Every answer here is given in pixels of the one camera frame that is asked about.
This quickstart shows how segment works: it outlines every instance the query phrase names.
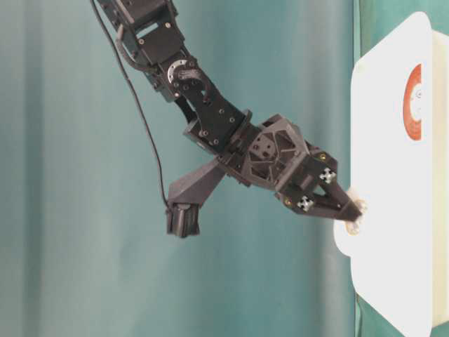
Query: gripper jaw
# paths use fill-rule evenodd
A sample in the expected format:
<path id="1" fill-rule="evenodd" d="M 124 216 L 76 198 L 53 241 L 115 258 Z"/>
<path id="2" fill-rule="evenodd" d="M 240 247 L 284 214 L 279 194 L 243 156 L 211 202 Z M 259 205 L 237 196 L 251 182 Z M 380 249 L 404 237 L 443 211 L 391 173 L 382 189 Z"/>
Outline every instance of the gripper jaw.
<path id="1" fill-rule="evenodd" d="M 167 232 L 185 238 L 199 234 L 199 209 L 225 176 L 216 159 L 170 185 Z"/>
<path id="2" fill-rule="evenodd" d="M 275 115 L 257 127 L 240 179 L 269 190 L 298 214 L 355 221 L 361 212 L 337 182 L 337 161 Z"/>

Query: black robotic arm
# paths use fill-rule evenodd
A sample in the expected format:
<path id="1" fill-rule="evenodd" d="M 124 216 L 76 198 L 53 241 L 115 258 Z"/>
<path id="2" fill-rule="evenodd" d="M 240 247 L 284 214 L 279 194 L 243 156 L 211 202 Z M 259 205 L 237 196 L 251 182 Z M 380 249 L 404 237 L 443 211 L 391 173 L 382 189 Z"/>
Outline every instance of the black robotic arm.
<path id="1" fill-rule="evenodd" d="M 290 210 L 354 222 L 361 212 L 337 183 L 337 161 L 280 115 L 259 126 L 224 99 L 185 48 L 171 0 L 98 0 L 123 59 L 187 120 L 185 135 L 215 156 L 170 185 L 168 233 L 199 233 L 199 209 L 225 175 L 275 191 Z"/>

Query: teal curtain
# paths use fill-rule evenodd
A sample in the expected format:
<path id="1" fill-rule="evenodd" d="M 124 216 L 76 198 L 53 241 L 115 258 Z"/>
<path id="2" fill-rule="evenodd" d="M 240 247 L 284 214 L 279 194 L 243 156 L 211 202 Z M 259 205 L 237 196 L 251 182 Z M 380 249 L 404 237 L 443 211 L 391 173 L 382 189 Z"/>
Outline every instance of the teal curtain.
<path id="1" fill-rule="evenodd" d="M 449 34 L 449 2 L 446 0 L 354 0 L 355 60 L 416 11 L 425 12 L 435 30 Z M 357 300 L 357 317 L 357 336 L 402 336 L 360 297 Z M 440 336 L 449 336 L 449 323 L 432 331 L 432 337 Z"/>
<path id="2" fill-rule="evenodd" d="M 260 123 L 282 114 L 349 184 L 348 0 L 176 1 L 187 47 Z M 332 222 L 225 179 L 201 236 L 165 234 L 156 167 L 87 0 L 17 0 L 0 21 L 0 335 L 354 335 Z M 210 157 L 130 70 L 166 184 Z"/>

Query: curtain fold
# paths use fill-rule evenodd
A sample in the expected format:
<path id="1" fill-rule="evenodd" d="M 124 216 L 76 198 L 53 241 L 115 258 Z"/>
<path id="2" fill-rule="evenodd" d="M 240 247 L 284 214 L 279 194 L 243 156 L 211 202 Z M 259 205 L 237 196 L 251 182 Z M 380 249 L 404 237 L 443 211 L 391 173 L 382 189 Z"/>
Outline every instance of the curtain fold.
<path id="1" fill-rule="evenodd" d="M 88 0 L 17 0 L 0 21 L 0 335 L 354 335 L 332 221 L 225 178 L 201 235 L 166 235 L 156 166 Z M 349 183 L 352 2 L 175 0 L 187 48 L 259 124 L 282 114 Z M 129 72 L 166 184 L 210 157 Z"/>

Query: green curtain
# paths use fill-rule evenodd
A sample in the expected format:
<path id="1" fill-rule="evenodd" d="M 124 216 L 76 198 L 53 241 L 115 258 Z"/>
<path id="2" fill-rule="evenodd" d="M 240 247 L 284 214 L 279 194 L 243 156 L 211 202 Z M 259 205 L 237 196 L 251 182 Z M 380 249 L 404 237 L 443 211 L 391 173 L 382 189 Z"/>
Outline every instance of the green curtain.
<path id="1" fill-rule="evenodd" d="M 424 11 L 432 27 L 449 34 L 449 1 L 354 0 L 354 59 L 357 61 L 416 11 Z M 357 297 L 356 333 L 360 337 L 402 336 L 362 298 Z M 435 328 L 432 337 L 449 336 L 449 323 Z"/>
<path id="2" fill-rule="evenodd" d="M 175 0 L 187 47 L 260 123 L 282 114 L 349 184 L 349 0 Z M 88 0 L 17 0 L 0 21 L 0 335 L 354 335 L 332 221 L 226 178 L 201 236 L 165 234 L 156 167 Z M 130 70 L 166 184 L 210 157 Z"/>

